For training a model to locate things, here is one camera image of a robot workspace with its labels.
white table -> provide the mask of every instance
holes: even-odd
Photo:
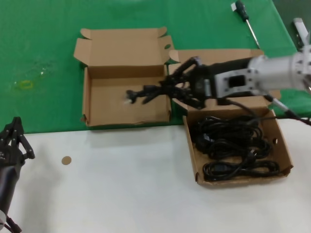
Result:
[[[279,122],[291,174],[236,188],[194,181],[182,126],[27,135],[9,215],[24,233],[310,233],[311,127]]]

green surface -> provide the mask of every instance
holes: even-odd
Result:
[[[25,131],[85,130],[83,71],[73,58],[81,28],[167,26],[176,49],[256,48],[232,0],[3,0],[0,8],[0,126],[21,116]],[[244,0],[268,56],[295,47],[271,0]],[[310,100],[301,94],[295,105]],[[172,124],[180,123],[173,107]],[[298,112],[307,113],[303,107]]]

cardboard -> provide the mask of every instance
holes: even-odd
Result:
[[[249,50],[249,49],[233,49],[233,50],[172,50],[170,51],[170,58],[176,62],[183,63],[187,59],[193,56],[199,56],[203,64],[211,65],[213,63],[221,63],[236,59],[242,59],[247,57],[259,56],[263,52],[260,50]],[[169,65],[169,73],[172,74],[180,64]],[[280,91],[270,92],[274,97],[280,98]],[[273,111],[268,109],[269,102],[262,96],[253,97],[239,97],[239,98],[229,98],[236,102],[239,102],[250,109],[254,110],[260,117],[275,117]],[[229,185],[229,184],[250,184],[250,183],[261,183],[272,181],[286,177],[293,167],[292,161],[282,135],[281,129],[277,123],[277,120],[265,120],[261,123],[260,127],[263,130],[264,137],[273,144],[277,141],[277,144],[273,145],[273,150],[267,157],[268,160],[276,161],[280,165],[281,174],[276,177],[269,178],[249,178],[249,177],[236,177],[229,181],[219,181],[219,182],[207,182],[204,180],[203,175],[203,165],[213,160],[209,159],[206,154],[202,154],[195,148],[195,145],[191,141],[189,127],[195,121],[198,121],[206,116],[215,116],[223,119],[229,119],[237,117],[240,115],[245,115],[247,112],[242,110],[235,105],[218,106],[216,100],[207,100],[206,108],[202,110],[197,110],[189,107],[177,100],[176,103],[181,105],[183,108],[187,109],[188,115],[184,116],[183,121],[185,125],[185,130],[187,134],[187,140],[190,150],[192,168],[195,180],[198,184],[204,185]],[[225,161],[239,163],[240,158],[228,158]]]
[[[263,55],[261,50],[251,50],[251,49],[218,49],[218,50],[171,50],[169,52],[170,58],[179,64],[169,65],[169,73],[172,74],[181,63],[185,62],[191,57],[198,56],[205,65],[211,65],[213,63],[228,62],[232,60],[254,57]],[[270,94],[277,99],[281,98],[280,91],[271,91]],[[237,97],[237,98],[228,98],[234,100],[248,107],[263,107],[267,106],[269,102],[262,96],[253,96],[253,97]],[[178,100],[174,100],[180,106],[185,108],[188,111],[198,111],[192,107],[181,103]],[[236,106],[219,106],[217,105],[216,100],[206,100],[206,108],[204,110],[211,109],[237,109]]]
[[[168,122],[171,102],[159,96],[124,104],[126,90],[158,85],[166,75],[164,64],[173,50],[166,28],[81,29],[74,57],[87,65],[84,75],[83,121],[88,126]]]

power cord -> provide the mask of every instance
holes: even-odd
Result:
[[[279,174],[278,163],[258,161],[266,158],[272,148],[263,139],[259,121],[260,117],[255,112],[251,116],[233,119],[208,116],[190,128],[191,139],[196,148],[210,159],[216,160],[203,166],[205,180],[224,181],[236,176],[270,177]],[[229,157],[241,157],[242,162],[222,161]]]
[[[12,233],[21,233],[21,228],[9,217],[6,217],[6,222],[8,225],[4,225],[6,229],[8,229]]]
[[[266,94],[263,96],[266,100],[268,100],[270,103],[274,104],[275,106],[277,106],[278,108],[280,108],[284,114],[287,116],[287,118],[289,119],[294,119],[294,120],[298,120],[301,121],[309,126],[311,126],[311,121],[310,121],[310,117],[307,119],[303,119],[300,116],[298,116],[293,110],[289,109],[285,104],[283,104],[281,101],[279,101],[277,98],[274,98],[272,95],[270,94]]]

box flap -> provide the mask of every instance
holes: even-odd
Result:
[[[219,49],[219,50],[171,50],[169,52],[170,58],[176,62],[183,63],[191,57],[198,56],[201,58],[203,64],[211,65],[213,63],[227,62],[231,60],[237,60],[247,57],[254,57],[263,55],[261,50],[251,50],[251,49]],[[169,73],[172,74],[180,64],[169,65]],[[279,90],[271,91],[270,94],[277,99],[281,98]],[[239,98],[228,98],[230,100],[239,102],[245,106],[251,108],[266,107],[270,103],[262,96],[253,97],[239,97]],[[198,111],[195,108],[187,106],[184,103],[174,99],[174,102],[179,104],[181,107],[188,111]],[[219,110],[219,109],[237,109],[239,107],[230,106],[219,106],[216,100],[206,100],[206,108],[200,110]]]
[[[153,39],[162,37],[167,33],[167,28],[138,28],[138,29],[107,29],[107,30],[91,30],[82,28],[81,35],[87,39]]]
[[[228,62],[247,57],[263,55],[261,50],[251,49],[219,49],[219,50],[171,50],[170,58],[176,62],[184,63],[191,57],[200,57],[203,64]]]
[[[163,65],[173,49],[171,36],[162,36],[165,32],[166,28],[82,29],[87,39],[77,39],[74,57],[91,67]]]

